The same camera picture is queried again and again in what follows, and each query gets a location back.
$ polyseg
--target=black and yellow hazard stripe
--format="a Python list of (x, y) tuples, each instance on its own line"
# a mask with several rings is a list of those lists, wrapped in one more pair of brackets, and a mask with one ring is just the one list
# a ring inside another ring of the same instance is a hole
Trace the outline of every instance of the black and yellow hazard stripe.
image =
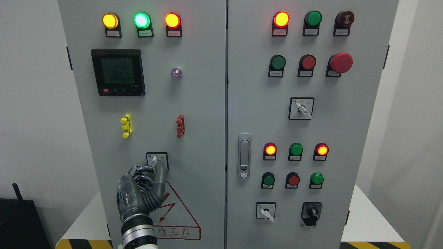
[[(62, 239), (55, 249), (112, 249), (110, 240)], [(411, 249), (407, 242), (342, 242), (340, 249)]]
[(411, 249), (407, 242), (342, 242), (340, 249)]
[(110, 240), (62, 239), (55, 249), (112, 249), (112, 242)]

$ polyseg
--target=gray metal panel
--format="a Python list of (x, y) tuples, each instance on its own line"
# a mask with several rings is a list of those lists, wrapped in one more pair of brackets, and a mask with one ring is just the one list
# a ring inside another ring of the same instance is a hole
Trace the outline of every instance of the gray metal panel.
[[(229, 1), (228, 31), (228, 248), (339, 248), (348, 207), (377, 94), (398, 1)], [(323, 15), (319, 36), (303, 37), (311, 10)], [(352, 11), (350, 36), (333, 37), (340, 11)], [(271, 37), (277, 11), (291, 16), (287, 37)], [(341, 78), (326, 78), (330, 56), (348, 52), (354, 66)], [(283, 55), (283, 78), (268, 78), (270, 58)], [(317, 59), (312, 78), (298, 78), (299, 59)], [(288, 120), (290, 97), (314, 97), (312, 120)], [(237, 174), (238, 135), (252, 136), (251, 175)], [(277, 145), (277, 160), (263, 161), (263, 146)], [(316, 144), (330, 148), (327, 161), (313, 161)], [(302, 161), (288, 161), (292, 143), (303, 145)], [(261, 189), (272, 172), (274, 189)], [(301, 178), (285, 189), (289, 172)], [(309, 189), (309, 178), (323, 173), (323, 189)], [(256, 202), (276, 202), (274, 223), (256, 219)], [(316, 227), (302, 226), (303, 202), (321, 202)]]
[[(165, 248), (222, 248), (225, 1), (77, 0), (59, 1), (59, 5), (115, 248), (121, 244), (117, 181), (130, 166), (146, 164), (146, 152), (159, 151), (168, 152), (168, 181), (201, 226), (199, 241), (161, 239), (159, 245)], [(101, 17), (106, 12), (119, 16), (121, 39), (105, 37)], [(146, 12), (151, 17), (153, 38), (137, 37), (132, 21), (137, 12)], [(164, 16), (168, 12), (180, 14), (182, 38), (166, 37)], [(141, 49), (146, 96), (100, 97), (90, 50), (123, 48)], [(183, 69), (183, 78), (179, 81), (170, 76), (175, 66)], [(119, 120), (126, 113), (132, 116), (133, 134), (123, 139)], [(179, 114), (185, 116), (186, 124), (185, 136), (180, 140), (175, 130)], [(189, 220), (189, 215), (185, 209), (176, 207), (168, 216), (175, 219), (174, 226), (184, 225), (180, 217)], [(153, 217), (162, 216), (166, 210), (156, 210)]]

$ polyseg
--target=white wall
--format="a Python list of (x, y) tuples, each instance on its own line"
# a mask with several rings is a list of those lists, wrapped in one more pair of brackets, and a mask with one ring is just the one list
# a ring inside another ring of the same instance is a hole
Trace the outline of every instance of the white wall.
[(366, 196), (369, 195), (371, 189), (417, 4), (418, 0), (400, 0), (398, 3), (389, 41), (391, 45), (389, 55), (386, 60), (386, 67), (381, 74), (371, 123), (369, 124), (365, 148), (363, 149), (357, 175), (357, 185)]
[(441, 0), (418, 3), (369, 193), (417, 249), (443, 248), (442, 10)]
[(0, 198), (18, 183), (54, 246), (98, 192), (57, 0), (2, 0), (0, 24)]

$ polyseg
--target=green indicator light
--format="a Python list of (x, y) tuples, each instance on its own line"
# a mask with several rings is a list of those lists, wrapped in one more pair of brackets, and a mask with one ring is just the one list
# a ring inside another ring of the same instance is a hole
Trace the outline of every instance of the green indicator light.
[(314, 173), (311, 176), (311, 182), (315, 185), (320, 185), (324, 181), (323, 175), (321, 173)]
[(134, 15), (134, 23), (138, 28), (147, 28), (151, 24), (151, 19), (144, 12), (139, 12)]
[(263, 179), (263, 183), (264, 183), (265, 185), (267, 185), (267, 186), (273, 185), (275, 181), (276, 181), (276, 180), (275, 180), (272, 176), (270, 176), (270, 175), (266, 176), (266, 177)]
[(303, 147), (301, 144), (296, 143), (296, 144), (291, 145), (291, 147), (289, 148), (289, 151), (294, 156), (299, 156), (303, 153)]
[(318, 11), (311, 11), (306, 18), (306, 22), (310, 26), (317, 26), (322, 21), (322, 14)]
[(272, 60), (272, 66), (275, 69), (282, 69), (284, 67), (284, 65), (286, 65), (286, 60), (283, 58), (283, 56), (276, 56)]

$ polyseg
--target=red terminal connector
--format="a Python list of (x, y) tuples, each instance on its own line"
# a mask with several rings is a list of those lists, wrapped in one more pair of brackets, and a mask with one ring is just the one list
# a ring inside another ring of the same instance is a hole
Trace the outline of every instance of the red terminal connector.
[(177, 138), (182, 138), (185, 135), (185, 116), (180, 114), (175, 122), (177, 123)]

